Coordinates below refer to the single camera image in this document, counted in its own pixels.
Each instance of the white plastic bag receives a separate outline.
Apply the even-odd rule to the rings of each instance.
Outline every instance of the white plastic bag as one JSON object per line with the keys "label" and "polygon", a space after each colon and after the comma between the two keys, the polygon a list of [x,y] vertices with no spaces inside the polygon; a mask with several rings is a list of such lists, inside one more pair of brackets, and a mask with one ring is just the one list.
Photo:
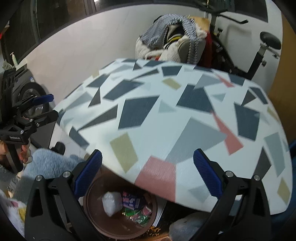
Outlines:
{"label": "white plastic bag", "polygon": [[106,192],[102,202],[104,211],[109,217],[122,209],[122,199],[119,192]]}

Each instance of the red cloth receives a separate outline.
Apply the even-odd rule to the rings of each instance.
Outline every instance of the red cloth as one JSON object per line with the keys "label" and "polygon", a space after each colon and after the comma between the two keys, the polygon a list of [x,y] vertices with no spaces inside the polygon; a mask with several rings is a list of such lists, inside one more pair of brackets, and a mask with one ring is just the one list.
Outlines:
{"label": "red cloth", "polygon": [[197,65],[210,68],[212,65],[212,43],[213,43],[210,32],[207,33],[207,37],[205,40],[206,40],[205,49]]}

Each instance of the bike seat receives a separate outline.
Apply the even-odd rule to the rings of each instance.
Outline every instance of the bike seat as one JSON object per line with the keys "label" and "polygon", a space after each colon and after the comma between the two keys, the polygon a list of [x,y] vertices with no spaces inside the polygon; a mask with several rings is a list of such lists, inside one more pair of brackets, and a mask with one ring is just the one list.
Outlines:
{"label": "bike seat", "polygon": [[281,49],[281,41],[271,33],[261,32],[260,39],[274,49]]}

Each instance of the human hand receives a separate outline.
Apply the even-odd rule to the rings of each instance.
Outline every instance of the human hand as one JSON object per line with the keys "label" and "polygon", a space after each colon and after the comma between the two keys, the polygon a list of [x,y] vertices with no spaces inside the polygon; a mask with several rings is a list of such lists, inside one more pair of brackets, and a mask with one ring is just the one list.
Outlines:
{"label": "human hand", "polygon": [[[8,147],[5,142],[0,140],[0,155],[6,155],[8,153]],[[28,147],[22,145],[22,151],[18,154],[18,157],[22,163],[26,163],[30,156],[30,151],[28,152]]]}

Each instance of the ironing board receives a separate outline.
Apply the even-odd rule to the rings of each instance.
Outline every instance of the ironing board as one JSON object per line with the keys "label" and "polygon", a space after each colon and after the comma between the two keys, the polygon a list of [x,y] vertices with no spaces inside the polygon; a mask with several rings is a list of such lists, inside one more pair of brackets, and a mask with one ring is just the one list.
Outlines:
{"label": "ironing board", "polygon": [[153,194],[210,212],[195,149],[236,176],[259,175],[271,214],[286,210],[292,165],[280,119],[256,83],[189,64],[117,59],[55,110],[57,123],[103,165]]}

